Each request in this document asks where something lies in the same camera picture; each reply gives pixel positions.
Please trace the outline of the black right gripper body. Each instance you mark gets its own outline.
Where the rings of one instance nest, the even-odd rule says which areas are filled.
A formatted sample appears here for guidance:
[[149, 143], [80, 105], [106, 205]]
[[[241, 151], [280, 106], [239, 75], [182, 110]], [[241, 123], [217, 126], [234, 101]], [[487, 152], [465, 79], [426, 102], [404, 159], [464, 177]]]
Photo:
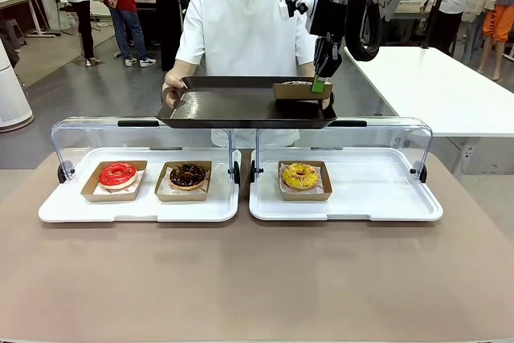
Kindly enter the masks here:
[[319, 37], [329, 37], [341, 44], [345, 36], [346, 5], [336, 0], [315, 0], [308, 12], [308, 32]]

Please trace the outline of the person's right hand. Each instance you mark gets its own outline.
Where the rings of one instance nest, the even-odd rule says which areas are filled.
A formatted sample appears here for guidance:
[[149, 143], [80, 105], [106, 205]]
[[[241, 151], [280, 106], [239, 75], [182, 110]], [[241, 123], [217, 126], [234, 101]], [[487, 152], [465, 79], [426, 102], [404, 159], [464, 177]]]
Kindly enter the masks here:
[[171, 72], [165, 76], [164, 83], [161, 88], [161, 101], [169, 108], [174, 108], [175, 104], [181, 99], [186, 85], [182, 79]]

